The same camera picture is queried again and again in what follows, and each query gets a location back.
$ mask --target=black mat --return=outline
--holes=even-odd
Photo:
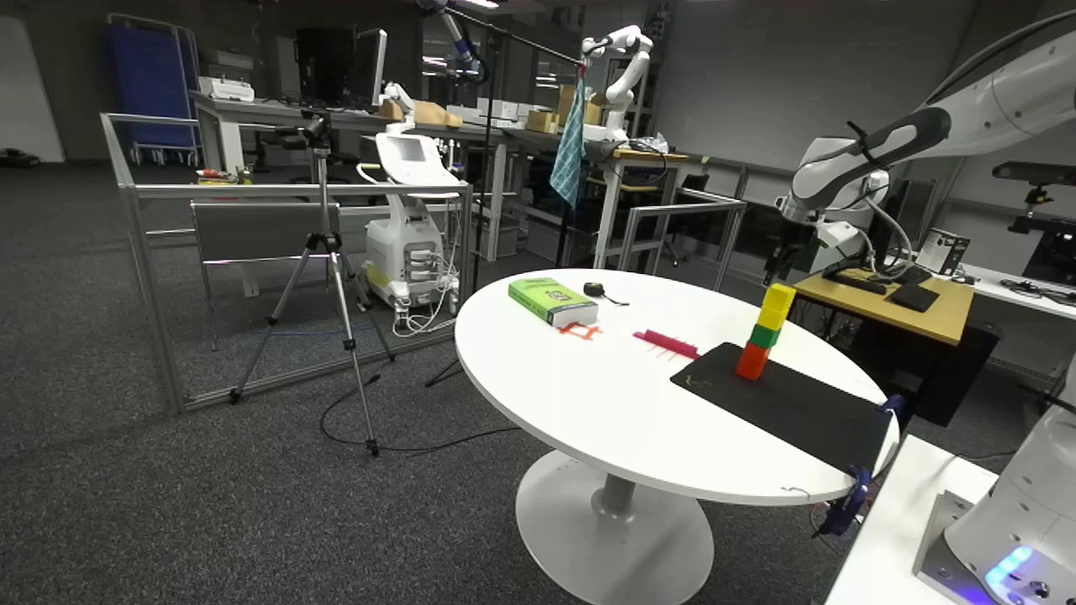
[[[680,368],[671,383],[743,415],[747,423],[839,467],[846,475],[873,467],[888,414],[789,365],[766,364],[749,383],[736,376],[740,345],[724,342]]]

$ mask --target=gray carpet floor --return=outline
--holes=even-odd
[[[180,225],[186,209],[152,222]],[[381,372],[375,461],[356,445],[356,403],[326,415],[346,372],[170,415],[110,172],[0,172],[0,229],[0,602],[571,602],[515,532],[518,478],[546,445],[502,430],[465,376],[423,385],[452,360],[447,338],[367,365]],[[224,389],[272,300],[228,301],[210,350],[196,248],[155,248],[155,264],[186,383]],[[479,275],[539,264],[520,253]],[[756,300],[761,284],[732,275],[725,292]],[[381,345],[374,321],[359,318],[364,350]],[[299,292],[260,376],[332,356],[332,301]],[[1001,467],[1027,400],[1013,376],[980,372],[951,428],[915,433]],[[811,537],[821,506],[702,509],[716,562],[693,602],[827,596],[846,544]]]

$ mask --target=small red object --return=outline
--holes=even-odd
[[[743,378],[761,378],[766,368],[766,350],[747,342],[736,364],[736,376]]]
[[[696,345],[690,345],[690,342],[681,342],[681,338],[671,338],[671,336],[666,336],[666,331],[654,331],[654,328],[641,328],[641,331],[636,331],[636,338],[646,338],[646,342],[653,342],[653,345],[671,350],[671,354],[680,354],[680,356],[687,356],[687,360],[699,360],[699,350],[696,350]]]

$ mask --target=white round table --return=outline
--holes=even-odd
[[[520,430],[555,445],[518,487],[530,556],[581,602],[687,602],[713,569],[713,532],[696,496],[796,506],[846,494],[850,478],[675,385],[690,360],[636,338],[654,328],[693,342],[747,342],[756,304],[636,271],[546,267],[581,292],[601,281],[599,331],[559,331],[502,277],[457,314],[471,383]],[[785,321],[771,360],[883,403],[877,383],[829,342]],[[892,423],[880,461],[895,452]]]

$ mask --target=table pedestal base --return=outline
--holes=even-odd
[[[515,518],[539,569],[581,602],[675,605],[713,569],[696,501],[604,479],[559,449],[525,475]]]

